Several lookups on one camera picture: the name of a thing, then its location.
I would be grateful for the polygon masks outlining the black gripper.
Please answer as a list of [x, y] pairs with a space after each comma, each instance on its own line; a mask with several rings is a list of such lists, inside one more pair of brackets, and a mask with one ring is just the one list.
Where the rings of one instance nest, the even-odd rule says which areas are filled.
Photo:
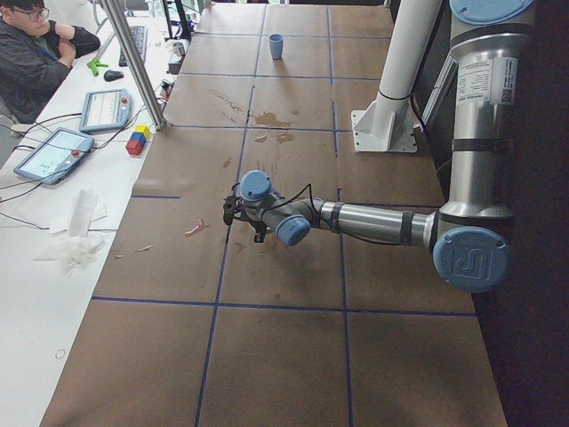
[[235, 219], [241, 222], [247, 222], [252, 226], [252, 228], [255, 230], [255, 243], [264, 242], [267, 234], [267, 225], [263, 221], [258, 220], [255, 215], [250, 216], [243, 205], [240, 205], [236, 208]]

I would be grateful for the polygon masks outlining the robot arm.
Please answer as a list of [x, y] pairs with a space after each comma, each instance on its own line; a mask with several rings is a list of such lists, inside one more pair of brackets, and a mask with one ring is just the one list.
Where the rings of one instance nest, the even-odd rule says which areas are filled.
[[414, 83], [441, 4], [403, 1], [374, 101], [351, 113], [357, 154], [377, 157], [377, 173], [357, 188], [381, 199], [347, 195], [325, 201], [306, 187], [281, 195], [261, 170], [245, 173], [223, 207], [227, 224], [247, 222], [254, 239], [273, 234], [288, 246], [312, 229], [382, 246], [418, 246], [438, 276], [468, 293], [508, 277], [513, 215], [504, 197], [508, 129], [518, 61], [531, 36], [533, 1], [452, 1], [450, 45], [423, 111]]

